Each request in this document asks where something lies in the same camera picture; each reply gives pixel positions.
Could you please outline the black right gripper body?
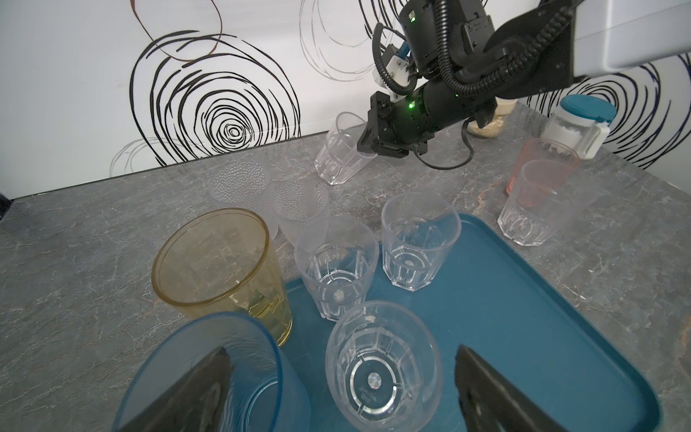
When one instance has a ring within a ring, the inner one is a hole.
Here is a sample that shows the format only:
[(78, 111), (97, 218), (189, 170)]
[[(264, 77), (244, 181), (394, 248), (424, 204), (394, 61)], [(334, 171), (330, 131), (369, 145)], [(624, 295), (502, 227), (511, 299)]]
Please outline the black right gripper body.
[(494, 27), (479, 1), (409, 1), (399, 24), (410, 58), (397, 81), (387, 64), (394, 54), (381, 51), (378, 23), (372, 33), (374, 66), (385, 86), (371, 98), (359, 151), (393, 158), (421, 156), (438, 131), (473, 119), (493, 117), (496, 96), (521, 90), (540, 59), (540, 10)]

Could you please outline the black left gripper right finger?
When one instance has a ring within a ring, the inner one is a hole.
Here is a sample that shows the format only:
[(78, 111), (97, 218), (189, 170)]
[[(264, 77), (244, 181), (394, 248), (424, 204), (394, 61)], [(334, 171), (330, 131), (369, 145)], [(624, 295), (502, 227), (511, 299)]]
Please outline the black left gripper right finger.
[(469, 431), (563, 431), (564, 428), (483, 357), (465, 345), (455, 357), (455, 387)]

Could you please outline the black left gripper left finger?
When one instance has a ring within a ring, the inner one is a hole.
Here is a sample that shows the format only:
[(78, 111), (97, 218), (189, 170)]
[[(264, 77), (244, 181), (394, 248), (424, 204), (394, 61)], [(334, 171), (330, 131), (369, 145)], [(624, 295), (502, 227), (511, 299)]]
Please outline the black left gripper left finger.
[(219, 431), (234, 365), (223, 347), (203, 358), (119, 431)]

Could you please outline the light blue plastic cup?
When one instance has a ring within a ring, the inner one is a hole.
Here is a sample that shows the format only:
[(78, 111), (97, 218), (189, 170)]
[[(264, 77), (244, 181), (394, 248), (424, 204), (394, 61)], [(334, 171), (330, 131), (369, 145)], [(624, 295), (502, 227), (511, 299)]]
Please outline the light blue plastic cup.
[(236, 312), (194, 320), (165, 339), (135, 375), (112, 429), (127, 424), (205, 356), (223, 347), (234, 365), (219, 431), (307, 431), (311, 405), (268, 330)]

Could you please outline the teal plastic tray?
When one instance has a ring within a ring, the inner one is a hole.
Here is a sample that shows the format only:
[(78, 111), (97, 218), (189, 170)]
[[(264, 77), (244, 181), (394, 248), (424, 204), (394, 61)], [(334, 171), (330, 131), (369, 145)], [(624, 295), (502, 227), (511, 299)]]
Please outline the teal plastic tray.
[(367, 295), (410, 310), (435, 337), (444, 384), (426, 429), (465, 430), (453, 379), (464, 345), (567, 430), (655, 430), (660, 405), (642, 374), (491, 227), (460, 219), (430, 285), (402, 290), (377, 269)]

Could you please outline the clear faceted glass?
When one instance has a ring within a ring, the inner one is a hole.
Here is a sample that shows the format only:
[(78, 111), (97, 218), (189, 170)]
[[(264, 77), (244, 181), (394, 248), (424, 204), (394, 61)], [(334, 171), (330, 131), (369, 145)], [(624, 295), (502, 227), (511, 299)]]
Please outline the clear faceted glass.
[(318, 176), (327, 184), (343, 185), (377, 157), (357, 149), (365, 126), (366, 121), (355, 113), (342, 112), (336, 117), (314, 162)]
[(334, 403), (360, 431), (422, 430), (442, 396), (435, 338), (394, 302), (363, 302), (347, 311), (330, 333), (325, 369)]
[(588, 173), (561, 162), (533, 160), (521, 168), (498, 226), (520, 246), (540, 246), (598, 197), (599, 187)]
[(374, 232), (345, 215), (311, 223), (294, 249), (302, 282), (321, 318), (334, 322), (365, 301), (379, 256)]
[(461, 233), (458, 212), (439, 195), (413, 191), (393, 196), (381, 210), (385, 275), (410, 292), (430, 285)]

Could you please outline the yellow transparent cup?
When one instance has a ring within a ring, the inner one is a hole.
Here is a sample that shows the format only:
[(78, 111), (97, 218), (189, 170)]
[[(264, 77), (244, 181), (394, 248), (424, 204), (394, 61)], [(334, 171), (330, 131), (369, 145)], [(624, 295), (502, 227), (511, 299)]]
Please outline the yellow transparent cup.
[(234, 311), (259, 320), (280, 347), (291, 335), (293, 315), (272, 238), (250, 210), (219, 209), (184, 225), (158, 252), (151, 284), (160, 300), (191, 320)]

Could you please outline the frosted dotted plastic cup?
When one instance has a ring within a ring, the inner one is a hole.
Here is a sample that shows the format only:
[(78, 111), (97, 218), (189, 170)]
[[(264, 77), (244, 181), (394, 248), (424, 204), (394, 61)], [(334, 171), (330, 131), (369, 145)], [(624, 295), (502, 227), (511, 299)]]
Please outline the frosted dotted plastic cup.
[(212, 178), (209, 192), (226, 207), (243, 208), (260, 216), (271, 239), (278, 233), (274, 183), (262, 163), (242, 160), (228, 164)]

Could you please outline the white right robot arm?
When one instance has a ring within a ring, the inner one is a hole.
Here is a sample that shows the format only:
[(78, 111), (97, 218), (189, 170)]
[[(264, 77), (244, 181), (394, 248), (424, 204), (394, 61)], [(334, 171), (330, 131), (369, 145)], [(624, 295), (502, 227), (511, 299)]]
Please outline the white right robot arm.
[(490, 123), (520, 99), (690, 49), (687, 1), (546, 1), (500, 27), (479, 1), (410, 1), (400, 48), (372, 32), (384, 90), (372, 96), (360, 152), (421, 157), (443, 129)]

